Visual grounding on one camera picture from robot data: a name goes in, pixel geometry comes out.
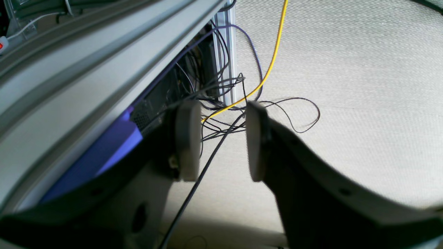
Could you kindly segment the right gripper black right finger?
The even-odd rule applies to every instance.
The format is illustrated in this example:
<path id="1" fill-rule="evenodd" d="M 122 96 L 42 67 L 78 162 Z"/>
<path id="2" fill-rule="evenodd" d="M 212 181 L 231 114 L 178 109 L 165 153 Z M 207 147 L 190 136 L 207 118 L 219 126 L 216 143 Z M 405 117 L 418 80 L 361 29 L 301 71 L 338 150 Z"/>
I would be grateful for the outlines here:
<path id="1" fill-rule="evenodd" d="M 274 194 L 290 249 L 434 249 L 442 218 L 364 188 L 317 156 L 250 101 L 250 174 Z"/>

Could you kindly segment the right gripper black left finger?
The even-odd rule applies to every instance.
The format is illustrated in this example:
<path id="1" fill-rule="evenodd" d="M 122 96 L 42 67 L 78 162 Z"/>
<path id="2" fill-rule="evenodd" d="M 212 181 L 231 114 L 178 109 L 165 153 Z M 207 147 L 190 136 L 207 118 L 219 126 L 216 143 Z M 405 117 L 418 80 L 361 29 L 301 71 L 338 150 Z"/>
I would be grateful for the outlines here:
<path id="1" fill-rule="evenodd" d="M 1 239 L 26 249 L 152 248 L 172 183 L 198 175 L 200 104 L 184 101 L 115 166 L 34 208 L 1 217 Z"/>

